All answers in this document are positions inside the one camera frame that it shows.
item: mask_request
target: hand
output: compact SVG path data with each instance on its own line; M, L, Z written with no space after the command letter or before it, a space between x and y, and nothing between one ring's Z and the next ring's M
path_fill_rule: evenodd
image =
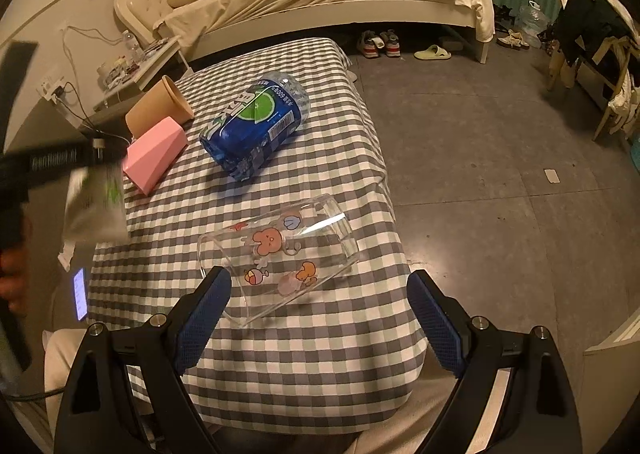
M9 310L18 315L27 313L29 285L29 251L31 221L22 216L22 242L11 249L0 251L0 297L9 303Z

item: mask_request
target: clear plastic cup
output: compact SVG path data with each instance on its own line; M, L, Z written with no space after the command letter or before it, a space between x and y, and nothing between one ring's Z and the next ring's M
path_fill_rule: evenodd
M351 226L327 194L198 239L203 277L214 266L231 275L225 316L241 328L315 290L358 257Z

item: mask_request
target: pink geometric object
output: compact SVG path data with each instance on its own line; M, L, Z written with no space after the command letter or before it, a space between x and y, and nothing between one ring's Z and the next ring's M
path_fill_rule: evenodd
M186 145L180 124L164 118L129 146L122 170L148 196Z

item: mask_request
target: blue plastic bottle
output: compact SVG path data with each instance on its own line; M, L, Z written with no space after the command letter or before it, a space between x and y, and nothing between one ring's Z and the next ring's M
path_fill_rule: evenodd
M269 72L229 103L200 134L209 155L234 179L251 178L309 115L302 85Z

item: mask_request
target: checkered tablecloth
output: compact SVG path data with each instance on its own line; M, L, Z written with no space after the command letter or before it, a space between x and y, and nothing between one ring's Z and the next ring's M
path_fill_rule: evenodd
M189 144L147 198L126 183L131 243L96 249L89 316L110 328L167 313L201 281L196 241L283 205L330 193L362 251L327 281L238 330L222 318L198 365L183 376L210 423L289 434L341 434L385 420L408 398L426 340L410 309L408 266L396 233L380 144L348 80L347 56L327 39L279 44L178 82L196 118ZM215 164L198 135L262 73L296 77L311 99L305 124L251 180ZM134 392L146 399L140 370Z

